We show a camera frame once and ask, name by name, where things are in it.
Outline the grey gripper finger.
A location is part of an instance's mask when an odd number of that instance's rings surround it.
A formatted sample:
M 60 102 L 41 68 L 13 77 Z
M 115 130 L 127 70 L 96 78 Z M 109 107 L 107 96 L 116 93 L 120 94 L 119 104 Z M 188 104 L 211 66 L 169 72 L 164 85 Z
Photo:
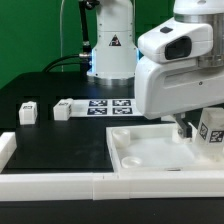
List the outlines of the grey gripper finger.
M 188 124 L 185 119 L 185 115 L 178 113 L 174 115 L 175 121 L 178 124 L 178 134 L 182 138 L 191 138 L 192 137 L 192 127 Z

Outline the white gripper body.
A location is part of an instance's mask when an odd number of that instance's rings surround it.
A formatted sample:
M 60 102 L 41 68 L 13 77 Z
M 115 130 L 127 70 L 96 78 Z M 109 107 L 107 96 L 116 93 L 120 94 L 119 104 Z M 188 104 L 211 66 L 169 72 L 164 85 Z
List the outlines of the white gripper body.
M 142 57 L 136 67 L 135 100 L 148 119 L 224 103 L 224 66 L 199 68 L 195 59 L 159 64 Z

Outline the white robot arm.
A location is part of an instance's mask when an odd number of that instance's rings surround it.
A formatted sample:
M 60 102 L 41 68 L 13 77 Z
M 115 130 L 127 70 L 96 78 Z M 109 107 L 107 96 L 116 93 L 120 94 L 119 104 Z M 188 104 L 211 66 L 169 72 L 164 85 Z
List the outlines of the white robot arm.
M 139 112 L 155 119 L 224 103 L 224 0 L 175 0 L 173 17 L 135 39 L 130 0 L 79 0 L 97 14 L 84 42 L 87 79 L 134 85 Z

